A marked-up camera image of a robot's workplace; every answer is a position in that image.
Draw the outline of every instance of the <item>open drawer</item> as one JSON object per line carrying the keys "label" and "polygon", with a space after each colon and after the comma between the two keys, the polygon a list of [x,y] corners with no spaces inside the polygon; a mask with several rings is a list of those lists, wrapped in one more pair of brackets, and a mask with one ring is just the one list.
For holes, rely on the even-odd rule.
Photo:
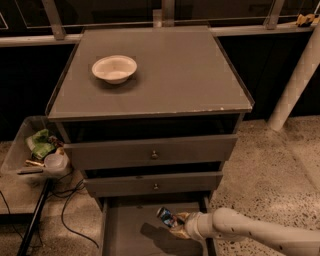
{"label": "open drawer", "polygon": [[172,213],[207,212],[206,193],[104,199],[100,256],[214,256],[212,239],[179,239],[156,217],[160,207]]}

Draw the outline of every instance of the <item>drawer knob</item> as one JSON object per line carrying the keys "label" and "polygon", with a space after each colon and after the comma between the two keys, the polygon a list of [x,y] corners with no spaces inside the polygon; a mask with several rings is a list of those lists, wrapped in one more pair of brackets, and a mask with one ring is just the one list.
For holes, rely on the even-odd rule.
{"label": "drawer knob", "polygon": [[155,150],[152,151],[151,158],[154,159],[154,160],[159,158],[159,155],[157,154],[157,152]]}

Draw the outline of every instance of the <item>white bowl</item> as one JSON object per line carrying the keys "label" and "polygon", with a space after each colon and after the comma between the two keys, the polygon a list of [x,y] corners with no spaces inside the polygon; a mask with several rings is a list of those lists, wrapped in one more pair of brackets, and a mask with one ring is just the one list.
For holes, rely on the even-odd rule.
{"label": "white bowl", "polygon": [[125,82],[137,70],[137,63],[122,55],[114,55],[98,60],[92,67],[92,73],[109,84]]}

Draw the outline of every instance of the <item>white pole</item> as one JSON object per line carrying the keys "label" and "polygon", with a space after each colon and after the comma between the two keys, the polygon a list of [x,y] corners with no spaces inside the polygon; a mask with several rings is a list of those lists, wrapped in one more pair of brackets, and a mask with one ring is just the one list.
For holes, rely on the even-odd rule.
{"label": "white pole", "polygon": [[318,23],[268,121],[271,129],[281,130],[319,63],[320,25]]}

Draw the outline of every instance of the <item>terrazzo floor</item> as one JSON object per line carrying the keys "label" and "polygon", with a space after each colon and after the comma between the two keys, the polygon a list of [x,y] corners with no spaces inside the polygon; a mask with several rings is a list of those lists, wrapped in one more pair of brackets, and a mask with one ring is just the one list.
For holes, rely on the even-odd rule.
{"label": "terrazzo floor", "polygon": [[[269,129],[264,120],[243,122],[232,156],[224,166],[222,182],[211,199],[212,210],[229,207],[256,220],[320,230],[319,127],[320,116],[289,118],[280,132]],[[10,144],[0,143],[0,164]],[[56,189],[72,188],[79,180],[81,176],[75,171]],[[12,213],[32,212],[42,186],[30,186],[16,176],[1,174],[0,190]],[[63,227],[60,215],[64,203],[65,199],[54,196],[47,200],[29,255],[97,254],[92,242]],[[7,213],[1,198],[0,213]],[[68,204],[65,222],[99,241],[101,212],[85,189]],[[25,226],[16,228],[23,233]],[[20,243],[10,225],[0,225],[0,255],[16,255]],[[218,241],[217,245],[217,255],[221,256],[282,255],[251,239]]]}

